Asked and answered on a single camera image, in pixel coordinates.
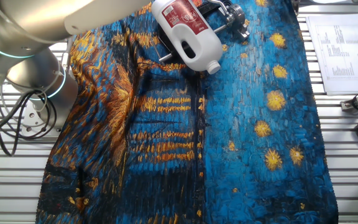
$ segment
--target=wrinkled fabric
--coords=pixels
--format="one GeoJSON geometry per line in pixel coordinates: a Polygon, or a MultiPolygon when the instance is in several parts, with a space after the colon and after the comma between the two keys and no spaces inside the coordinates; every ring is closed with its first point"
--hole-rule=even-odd
{"type": "Polygon", "coordinates": [[[250,37],[218,34],[214,75],[158,63],[152,42],[168,52],[151,4],[76,36],[78,98],[45,168],[37,223],[337,223],[291,2],[233,3],[250,37]]]}

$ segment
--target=metal bracket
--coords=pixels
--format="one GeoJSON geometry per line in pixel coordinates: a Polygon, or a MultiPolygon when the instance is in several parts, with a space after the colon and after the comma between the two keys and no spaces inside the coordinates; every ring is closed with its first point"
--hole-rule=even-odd
{"type": "Polygon", "coordinates": [[[298,15],[299,14],[299,3],[301,2],[301,0],[291,0],[292,3],[292,8],[295,11],[295,14],[298,15]]]}

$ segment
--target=metal clamp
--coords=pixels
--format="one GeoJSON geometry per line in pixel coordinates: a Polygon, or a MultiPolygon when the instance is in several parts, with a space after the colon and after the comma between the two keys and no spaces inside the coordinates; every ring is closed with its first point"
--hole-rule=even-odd
{"type": "MultiPolygon", "coordinates": [[[[219,8],[219,12],[221,17],[225,21],[225,25],[218,27],[214,30],[214,32],[217,34],[218,32],[221,32],[227,27],[230,27],[235,34],[238,36],[238,38],[241,39],[241,41],[245,41],[249,37],[248,32],[248,26],[245,24],[246,21],[246,15],[244,11],[242,10],[241,6],[238,4],[231,4],[230,6],[225,6],[223,2],[218,0],[207,0],[208,2],[219,4],[221,7],[219,8]]],[[[173,57],[172,54],[168,54],[162,58],[159,59],[160,63],[164,63],[167,60],[170,60],[173,57]]]]}

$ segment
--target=yellow star pattern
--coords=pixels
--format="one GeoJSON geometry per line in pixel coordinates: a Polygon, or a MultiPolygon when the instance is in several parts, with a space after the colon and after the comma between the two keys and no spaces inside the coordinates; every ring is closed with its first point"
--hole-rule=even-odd
{"type": "Polygon", "coordinates": [[[230,151],[236,150],[236,146],[234,145],[234,142],[229,141],[229,149],[230,149],[230,151]]]}
{"type": "Polygon", "coordinates": [[[229,47],[226,44],[222,45],[222,49],[224,52],[227,52],[227,50],[229,49],[229,47]]]}
{"type": "Polygon", "coordinates": [[[281,34],[273,34],[270,37],[270,40],[273,41],[274,46],[278,48],[285,48],[285,39],[281,34]]]}
{"type": "Polygon", "coordinates": [[[285,68],[283,68],[280,65],[274,66],[273,72],[277,78],[286,78],[287,77],[287,71],[285,70],[285,68]]]}
{"type": "Polygon", "coordinates": [[[258,137],[266,137],[271,135],[272,130],[265,121],[258,121],[255,125],[255,132],[258,137]]]}
{"type": "Polygon", "coordinates": [[[283,161],[281,160],[276,150],[269,149],[265,155],[265,158],[266,166],[270,171],[274,171],[275,169],[282,167],[283,161]]]}
{"type": "Polygon", "coordinates": [[[303,155],[299,147],[293,147],[290,150],[290,156],[294,165],[300,166],[302,164],[303,155]]]}
{"type": "Polygon", "coordinates": [[[266,7],[267,6],[267,0],[255,0],[256,5],[266,7]]]}
{"type": "Polygon", "coordinates": [[[271,91],[267,95],[267,107],[272,111],[281,110],[285,106],[283,93],[280,91],[271,91]]]}

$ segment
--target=silver metal pipe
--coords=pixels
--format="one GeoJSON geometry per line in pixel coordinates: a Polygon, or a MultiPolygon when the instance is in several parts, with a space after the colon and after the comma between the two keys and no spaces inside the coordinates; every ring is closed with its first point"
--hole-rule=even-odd
{"type": "Polygon", "coordinates": [[[222,7],[222,10],[224,11],[224,13],[226,15],[229,15],[229,11],[227,10],[226,6],[223,4],[223,2],[219,1],[219,0],[207,0],[210,3],[215,3],[215,4],[219,4],[222,7]]]}

